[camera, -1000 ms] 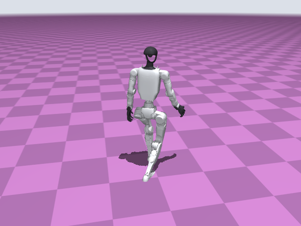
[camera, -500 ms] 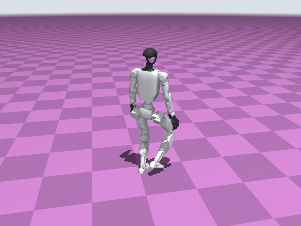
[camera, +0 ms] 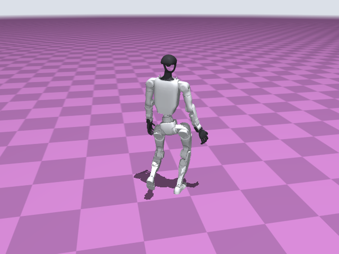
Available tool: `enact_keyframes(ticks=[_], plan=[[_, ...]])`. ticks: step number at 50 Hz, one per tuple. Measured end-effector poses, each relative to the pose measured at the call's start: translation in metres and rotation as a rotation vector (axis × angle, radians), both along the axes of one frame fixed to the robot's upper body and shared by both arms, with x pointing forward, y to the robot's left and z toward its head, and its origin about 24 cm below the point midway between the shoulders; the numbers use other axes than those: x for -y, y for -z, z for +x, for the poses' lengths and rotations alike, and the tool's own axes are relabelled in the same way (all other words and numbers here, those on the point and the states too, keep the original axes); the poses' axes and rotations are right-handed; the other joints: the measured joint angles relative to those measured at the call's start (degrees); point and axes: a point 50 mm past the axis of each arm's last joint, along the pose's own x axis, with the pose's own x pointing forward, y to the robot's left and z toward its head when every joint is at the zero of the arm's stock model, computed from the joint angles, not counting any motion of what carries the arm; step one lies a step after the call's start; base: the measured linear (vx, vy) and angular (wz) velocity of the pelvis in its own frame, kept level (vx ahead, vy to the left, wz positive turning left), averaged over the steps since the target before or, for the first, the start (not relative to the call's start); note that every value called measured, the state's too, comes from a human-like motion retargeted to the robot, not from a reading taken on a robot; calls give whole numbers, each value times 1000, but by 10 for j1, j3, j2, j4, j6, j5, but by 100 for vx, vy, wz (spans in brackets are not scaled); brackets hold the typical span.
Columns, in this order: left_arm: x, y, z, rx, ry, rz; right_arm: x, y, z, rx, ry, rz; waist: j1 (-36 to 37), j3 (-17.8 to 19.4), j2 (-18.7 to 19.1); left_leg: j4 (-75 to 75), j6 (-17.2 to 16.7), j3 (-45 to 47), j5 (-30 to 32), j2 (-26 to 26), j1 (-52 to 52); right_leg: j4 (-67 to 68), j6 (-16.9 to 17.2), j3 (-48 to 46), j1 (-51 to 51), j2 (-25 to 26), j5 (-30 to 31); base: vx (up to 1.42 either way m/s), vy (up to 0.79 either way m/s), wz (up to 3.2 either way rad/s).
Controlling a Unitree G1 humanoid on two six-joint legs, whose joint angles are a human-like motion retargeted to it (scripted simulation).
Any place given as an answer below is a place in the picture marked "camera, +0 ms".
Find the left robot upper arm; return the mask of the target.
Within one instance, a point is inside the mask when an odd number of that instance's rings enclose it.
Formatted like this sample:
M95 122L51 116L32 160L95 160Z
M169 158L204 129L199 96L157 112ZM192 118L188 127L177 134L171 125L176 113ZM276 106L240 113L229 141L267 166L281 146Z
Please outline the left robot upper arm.
M154 106L154 99L152 99L154 94L154 81L156 78L150 78L146 81L146 101L147 106Z

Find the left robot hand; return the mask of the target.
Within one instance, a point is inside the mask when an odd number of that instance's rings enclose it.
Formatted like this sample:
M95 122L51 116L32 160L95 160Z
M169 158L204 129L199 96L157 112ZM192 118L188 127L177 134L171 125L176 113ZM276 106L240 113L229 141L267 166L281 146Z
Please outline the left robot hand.
M152 130L154 130L152 125L155 126L155 124L152 123L153 121L150 122L150 119L147 119L146 122L147 122L147 131L150 135L152 135L153 134Z

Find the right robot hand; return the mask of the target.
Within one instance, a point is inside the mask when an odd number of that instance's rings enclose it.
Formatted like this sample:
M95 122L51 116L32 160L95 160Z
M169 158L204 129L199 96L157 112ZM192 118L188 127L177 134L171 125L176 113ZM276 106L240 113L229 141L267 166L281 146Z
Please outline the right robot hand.
M208 140L208 132L206 132L205 130L203 130L203 128L201 127L200 130L198 130L196 127L194 127L194 129L196 130L196 132L199 133L199 137L201 139L201 144L205 143Z

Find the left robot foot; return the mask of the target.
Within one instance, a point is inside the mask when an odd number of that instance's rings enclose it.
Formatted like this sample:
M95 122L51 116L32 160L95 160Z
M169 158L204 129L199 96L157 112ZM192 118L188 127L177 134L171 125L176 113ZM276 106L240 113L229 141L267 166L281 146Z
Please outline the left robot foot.
M147 188L148 189L151 189L151 190L154 190L155 189L155 181L154 181L154 178L152 176L149 176L146 180L147 184Z

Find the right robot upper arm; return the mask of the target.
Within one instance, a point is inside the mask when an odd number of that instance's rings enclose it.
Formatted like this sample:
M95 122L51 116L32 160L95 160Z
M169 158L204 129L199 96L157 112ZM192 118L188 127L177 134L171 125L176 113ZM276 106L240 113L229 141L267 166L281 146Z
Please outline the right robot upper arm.
M192 108L192 96L191 96L191 91L190 91L190 85L187 82L184 81L179 81L179 90L183 92L183 98L185 101L185 110L186 112L190 113L193 112Z

